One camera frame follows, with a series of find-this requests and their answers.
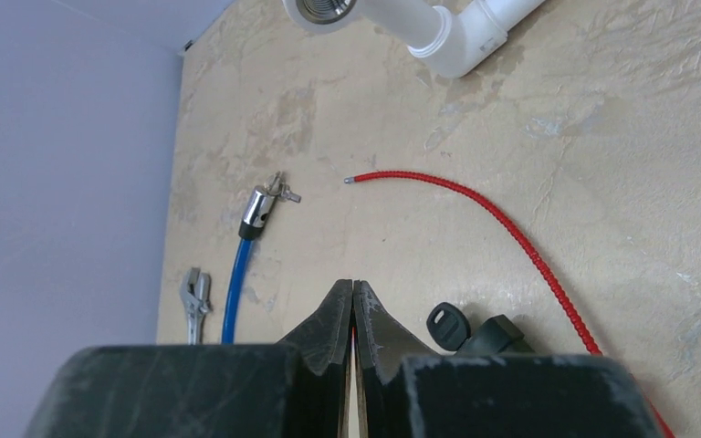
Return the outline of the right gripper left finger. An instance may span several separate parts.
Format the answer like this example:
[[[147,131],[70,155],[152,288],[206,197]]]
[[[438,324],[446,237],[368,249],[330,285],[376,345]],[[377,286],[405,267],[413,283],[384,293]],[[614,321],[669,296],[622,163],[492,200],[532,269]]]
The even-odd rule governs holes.
[[[58,369],[28,437],[344,437],[352,283],[268,344],[107,346]]]

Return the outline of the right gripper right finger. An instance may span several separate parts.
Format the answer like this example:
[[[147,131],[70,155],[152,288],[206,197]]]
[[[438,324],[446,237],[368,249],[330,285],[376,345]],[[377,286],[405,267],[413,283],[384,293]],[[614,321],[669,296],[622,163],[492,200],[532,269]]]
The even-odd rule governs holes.
[[[659,437],[631,374],[592,355],[442,355],[353,284],[364,437]]]

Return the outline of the black fob key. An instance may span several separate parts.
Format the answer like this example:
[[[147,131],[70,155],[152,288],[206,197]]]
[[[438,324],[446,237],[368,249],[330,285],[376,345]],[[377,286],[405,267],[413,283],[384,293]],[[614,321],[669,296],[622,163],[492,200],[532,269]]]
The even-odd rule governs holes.
[[[446,351],[458,352],[471,336],[471,326],[463,311],[451,303],[436,305],[426,319],[433,341]]]

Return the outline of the black padlock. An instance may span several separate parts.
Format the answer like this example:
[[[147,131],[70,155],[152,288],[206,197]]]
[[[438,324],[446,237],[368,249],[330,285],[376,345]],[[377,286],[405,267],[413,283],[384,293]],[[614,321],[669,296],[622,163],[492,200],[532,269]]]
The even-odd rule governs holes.
[[[533,354],[524,333],[506,316],[487,319],[458,349],[456,356]]]

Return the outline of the blue cable lock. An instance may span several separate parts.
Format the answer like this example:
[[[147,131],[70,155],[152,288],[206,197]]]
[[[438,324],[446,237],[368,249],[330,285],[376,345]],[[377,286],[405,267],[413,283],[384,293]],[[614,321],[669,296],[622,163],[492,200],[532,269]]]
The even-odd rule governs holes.
[[[235,340],[235,327],[240,297],[253,243],[263,234],[268,215],[277,199],[277,191],[272,187],[258,185],[251,192],[246,209],[243,211],[238,228],[239,243],[231,269],[225,298],[225,311],[221,327],[222,344],[232,344]]]

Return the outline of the small silver key set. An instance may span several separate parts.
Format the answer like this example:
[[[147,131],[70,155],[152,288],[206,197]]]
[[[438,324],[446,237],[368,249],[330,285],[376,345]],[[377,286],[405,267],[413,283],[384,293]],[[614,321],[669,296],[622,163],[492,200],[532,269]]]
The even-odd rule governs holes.
[[[266,190],[270,196],[280,201],[301,202],[301,196],[291,191],[290,186],[286,182],[286,176],[281,171],[275,172],[268,179]]]

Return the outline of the red cable seal lock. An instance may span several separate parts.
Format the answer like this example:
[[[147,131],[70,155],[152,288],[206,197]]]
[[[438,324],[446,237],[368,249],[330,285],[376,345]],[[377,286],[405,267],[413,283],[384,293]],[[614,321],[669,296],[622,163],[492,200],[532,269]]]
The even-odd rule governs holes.
[[[497,354],[421,360],[419,394],[410,402],[413,430],[444,437],[670,437],[672,431],[634,378],[604,357],[549,265],[525,234],[480,193],[419,172],[380,171],[346,184],[408,179],[460,193],[493,215],[541,273],[587,352],[584,355]]]

